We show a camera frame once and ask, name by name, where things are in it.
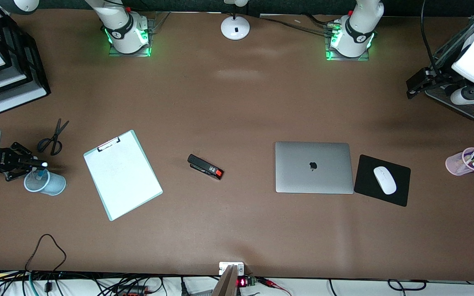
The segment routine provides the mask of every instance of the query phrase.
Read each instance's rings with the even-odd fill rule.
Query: white lamp base
[[[250,23],[242,16],[230,16],[222,21],[221,32],[228,39],[240,40],[248,36]]]

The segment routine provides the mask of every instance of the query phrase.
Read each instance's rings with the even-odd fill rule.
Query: silver laptop
[[[275,191],[353,194],[349,145],[275,142]]]

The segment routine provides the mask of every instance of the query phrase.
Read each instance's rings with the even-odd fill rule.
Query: black mouse pad
[[[395,193],[387,195],[383,192],[374,175],[376,167],[387,167],[396,183]],[[407,206],[410,179],[411,169],[408,167],[360,155],[354,191],[399,206]]]

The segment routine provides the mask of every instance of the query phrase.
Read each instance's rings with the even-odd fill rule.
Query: desk
[[[71,123],[62,153],[41,155],[67,179],[61,195],[0,175],[0,269],[23,268],[48,232],[67,252],[62,270],[215,274],[219,261],[244,261],[265,276],[474,281],[474,174],[444,166],[474,146],[474,122],[425,95],[407,100],[406,80],[428,64],[419,19],[382,19],[370,62],[330,62],[321,37],[260,19],[229,41],[224,17],[172,14],[152,57],[109,58],[93,11],[15,16],[52,94],[0,115],[2,146],[34,148],[58,118]],[[466,22],[427,19],[431,46]],[[164,193],[110,222],[83,153],[129,129]],[[361,154],[410,167],[407,207],[275,193],[282,140],[347,142],[354,172]],[[222,181],[192,170],[190,153],[224,169]],[[44,242],[32,268],[61,258]]]

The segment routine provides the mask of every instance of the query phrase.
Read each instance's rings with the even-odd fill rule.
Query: black scissors
[[[58,141],[58,136],[60,133],[62,133],[63,129],[69,124],[69,120],[60,127],[60,124],[62,123],[62,119],[58,119],[58,124],[56,124],[56,129],[54,130],[54,135],[50,139],[43,139],[38,143],[38,152],[43,152],[47,147],[52,143],[52,149],[51,149],[51,155],[55,156],[56,154],[60,153],[62,150],[62,142]]]

